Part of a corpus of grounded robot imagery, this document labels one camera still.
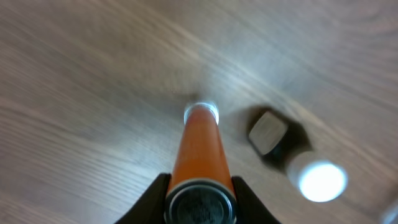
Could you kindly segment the dark syrup bottle white cap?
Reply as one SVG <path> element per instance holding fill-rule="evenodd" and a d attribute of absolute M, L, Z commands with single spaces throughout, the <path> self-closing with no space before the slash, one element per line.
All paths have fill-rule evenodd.
<path fill-rule="evenodd" d="M 266 166 L 283 173 L 309 201 L 338 198 L 348 186 L 345 169 L 312 145 L 302 124 L 270 108 L 257 108 L 248 124 L 248 141 Z"/>

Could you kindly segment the orange vitamin tube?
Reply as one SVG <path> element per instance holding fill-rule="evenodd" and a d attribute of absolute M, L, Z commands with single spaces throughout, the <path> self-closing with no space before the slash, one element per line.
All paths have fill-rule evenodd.
<path fill-rule="evenodd" d="M 236 222 L 236 196 L 218 129 L 214 103 L 184 111 L 184 130 L 165 198 L 166 223 Z"/>

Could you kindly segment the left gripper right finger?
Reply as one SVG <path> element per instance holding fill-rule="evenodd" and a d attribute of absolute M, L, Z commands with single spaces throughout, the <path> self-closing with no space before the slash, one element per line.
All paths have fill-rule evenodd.
<path fill-rule="evenodd" d="M 236 223 L 280 224 L 242 177 L 232 176 L 231 180 L 237 201 Z"/>

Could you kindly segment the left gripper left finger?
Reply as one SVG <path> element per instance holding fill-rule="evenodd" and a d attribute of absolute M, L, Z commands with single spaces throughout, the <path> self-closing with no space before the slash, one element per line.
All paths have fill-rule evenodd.
<path fill-rule="evenodd" d="M 159 174 L 116 224 L 166 224 L 165 198 L 170 179 L 170 174 Z"/>

